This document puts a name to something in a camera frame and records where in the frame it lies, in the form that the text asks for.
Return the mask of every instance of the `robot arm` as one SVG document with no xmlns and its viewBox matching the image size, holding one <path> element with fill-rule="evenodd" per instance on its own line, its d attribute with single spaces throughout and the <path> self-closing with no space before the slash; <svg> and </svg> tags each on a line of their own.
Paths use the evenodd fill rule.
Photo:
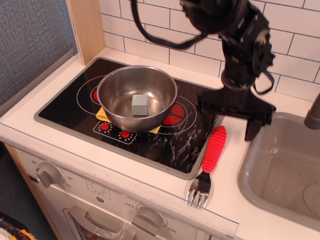
<svg viewBox="0 0 320 240">
<path fill-rule="evenodd" d="M 221 77 L 224 87 L 198 93 L 197 109 L 209 131 L 218 114 L 246 119 L 245 140 L 252 140 L 261 126 L 271 123 L 276 111 L 273 105 L 251 92 L 261 73 L 267 75 L 272 85 L 274 82 L 267 72 L 275 57 L 269 43 L 268 21 L 248 0 L 181 0 L 180 3 L 192 25 L 202 33 L 189 41 L 177 44 L 146 33 L 139 20 L 136 0 L 131 1 L 134 21 L 148 40 L 175 49 L 186 49 L 208 34 L 219 34 L 225 57 Z"/>
</svg>

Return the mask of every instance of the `gray block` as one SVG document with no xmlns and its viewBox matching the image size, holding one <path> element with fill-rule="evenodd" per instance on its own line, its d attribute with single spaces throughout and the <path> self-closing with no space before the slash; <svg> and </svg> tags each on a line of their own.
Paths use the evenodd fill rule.
<svg viewBox="0 0 320 240">
<path fill-rule="evenodd" d="M 149 111 L 149 96 L 148 95 L 133 95 L 132 96 L 132 115 L 133 116 L 148 116 Z"/>
</svg>

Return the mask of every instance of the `metal bowl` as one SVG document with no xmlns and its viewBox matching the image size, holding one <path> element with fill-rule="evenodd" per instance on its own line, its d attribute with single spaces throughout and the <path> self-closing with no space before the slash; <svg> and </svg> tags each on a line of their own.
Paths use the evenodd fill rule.
<svg viewBox="0 0 320 240">
<path fill-rule="evenodd" d="M 98 101 L 118 128 L 144 133 L 160 126 L 177 97 L 177 85 L 164 71 L 151 66 L 125 66 L 106 75 L 98 85 Z M 147 116 L 132 113 L 133 95 L 148 95 Z"/>
</svg>

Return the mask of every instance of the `black induction cooktop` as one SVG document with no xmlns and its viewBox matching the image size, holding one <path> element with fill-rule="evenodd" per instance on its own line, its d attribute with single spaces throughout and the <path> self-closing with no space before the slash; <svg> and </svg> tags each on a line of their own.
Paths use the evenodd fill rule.
<svg viewBox="0 0 320 240">
<path fill-rule="evenodd" d="M 174 79 L 177 98 L 158 133 L 122 131 L 110 122 L 98 120 L 96 113 L 101 108 L 97 98 L 99 82 L 124 66 L 96 58 L 36 113 L 35 120 L 180 178 L 194 178 L 208 137 L 196 110 L 195 94 L 205 88 Z"/>
</svg>

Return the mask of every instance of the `gray sink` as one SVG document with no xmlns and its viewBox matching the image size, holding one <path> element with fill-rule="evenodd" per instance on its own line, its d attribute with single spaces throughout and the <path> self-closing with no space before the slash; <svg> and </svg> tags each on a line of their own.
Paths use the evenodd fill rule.
<svg viewBox="0 0 320 240">
<path fill-rule="evenodd" d="M 320 130 L 275 113 L 250 143 L 238 185 L 258 208 L 320 231 Z"/>
</svg>

